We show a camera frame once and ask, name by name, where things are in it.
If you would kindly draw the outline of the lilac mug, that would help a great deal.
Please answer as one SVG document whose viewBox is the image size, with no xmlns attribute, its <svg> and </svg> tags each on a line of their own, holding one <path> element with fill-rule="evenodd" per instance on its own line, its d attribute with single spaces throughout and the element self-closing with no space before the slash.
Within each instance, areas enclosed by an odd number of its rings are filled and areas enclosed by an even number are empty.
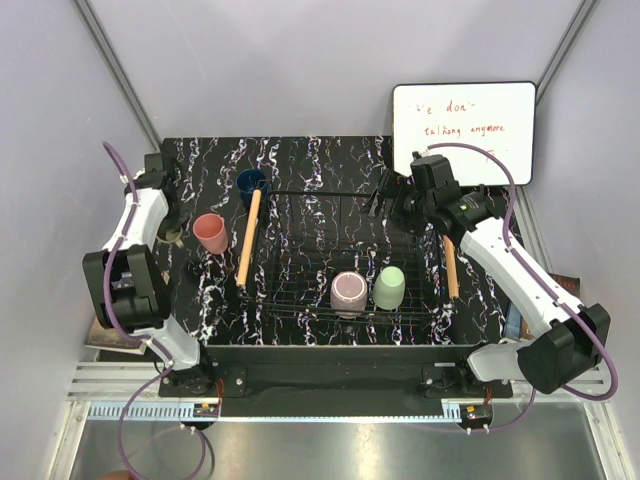
<svg viewBox="0 0 640 480">
<path fill-rule="evenodd" d="M 330 306 L 343 319 L 361 315 L 367 304 L 368 285 L 357 272 L 339 273 L 331 283 Z"/>
</svg>

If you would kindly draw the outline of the dark blue mug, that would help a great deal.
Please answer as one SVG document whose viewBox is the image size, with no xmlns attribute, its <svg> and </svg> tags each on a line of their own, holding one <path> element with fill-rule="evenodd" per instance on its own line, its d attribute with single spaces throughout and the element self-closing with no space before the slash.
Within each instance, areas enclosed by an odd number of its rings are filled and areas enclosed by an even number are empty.
<svg viewBox="0 0 640 480">
<path fill-rule="evenodd" d="M 236 178 L 240 198 L 246 209 L 251 206 L 253 192 L 259 190 L 265 196 L 269 189 L 269 180 L 266 174 L 259 169 L 249 169 L 242 171 Z"/>
</svg>

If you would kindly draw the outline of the pink cup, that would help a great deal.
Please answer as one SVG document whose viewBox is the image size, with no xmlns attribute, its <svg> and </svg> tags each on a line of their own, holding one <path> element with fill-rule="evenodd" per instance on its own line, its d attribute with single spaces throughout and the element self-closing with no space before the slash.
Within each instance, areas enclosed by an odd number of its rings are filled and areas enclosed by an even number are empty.
<svg viewBox="0 0 640 480">
<path fill-rule="evenodd" d="M 221 255 L 228 246 L 228 234 L 224 219 L 215 213 L 207 213 L 199 216 L 192 231 L 201 245 L 211 254 Z"/>
</svg>

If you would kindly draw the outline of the beige mug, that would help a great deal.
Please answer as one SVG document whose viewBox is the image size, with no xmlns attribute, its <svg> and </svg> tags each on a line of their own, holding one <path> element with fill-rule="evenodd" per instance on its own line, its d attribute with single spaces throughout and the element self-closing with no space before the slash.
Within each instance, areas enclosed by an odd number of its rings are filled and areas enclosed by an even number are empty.
<svg viewBox="0 0 640 480">
<path fill-rule="evenodd" d="M 158 242 L 166 245 L 173 245 L 179 249 L 184 247 L 183 243 L 183 228 L 180 227 L 177 230 L 166 230 L 162 233 L 158 233 L 156 239 Z"/>
</svg>

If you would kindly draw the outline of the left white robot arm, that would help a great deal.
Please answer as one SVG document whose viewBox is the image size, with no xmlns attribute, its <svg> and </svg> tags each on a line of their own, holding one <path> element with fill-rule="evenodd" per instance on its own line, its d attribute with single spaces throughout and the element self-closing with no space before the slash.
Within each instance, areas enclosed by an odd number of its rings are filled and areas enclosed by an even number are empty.
<svg viewBox="0 0 640 480">
<path fill-rule="evenodd" d="M 173 317 L 171 285 L 153 256 L 156 241 L 178 234 L 186 220 L 175 160 L 147 154 L 133 175 L 112 145 L 103 147 L 124 181 L 125 207 L 111 238 L 82 260 L 96 318 L 122 339 L 151 349 L 162 362 L 163 384 L 182 395 L 206 395 L 215 386 L 215 367 L 204 345 Z"/>
</svg>

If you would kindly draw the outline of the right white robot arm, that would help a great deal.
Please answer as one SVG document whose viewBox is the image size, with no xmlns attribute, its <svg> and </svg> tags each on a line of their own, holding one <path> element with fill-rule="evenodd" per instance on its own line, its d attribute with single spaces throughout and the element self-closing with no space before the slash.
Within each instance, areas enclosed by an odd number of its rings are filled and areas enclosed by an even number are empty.
<svg viewBox="0 0 640 480">
<path fill-rule="evenodd" d="M 585 306 L 536 264 L 488 195 L 462 190 L 446 157 L 415 155 L 409 176 L 385 171 L 363 210 L 376 216 L 384 205 L 397 228 L 418 234 L 431 226 L 475 260 L 533 334 L 526 342 L 474 350 L 453 374 L 460 393 L 472 397 L 492 381 L 521 380 L 551 394 L 611 361 L 604 353 L 611 323 L 606 309 Z"/>
</svg>

